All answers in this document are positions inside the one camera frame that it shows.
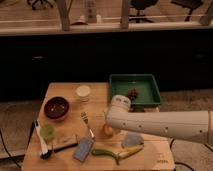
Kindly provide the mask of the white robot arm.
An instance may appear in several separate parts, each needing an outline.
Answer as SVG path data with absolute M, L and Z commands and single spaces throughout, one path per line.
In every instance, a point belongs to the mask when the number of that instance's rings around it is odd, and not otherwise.
M 115 95 L 105 121 L 113 128 L 213 146 L 213 111 L 130 112 L 131 101 Z

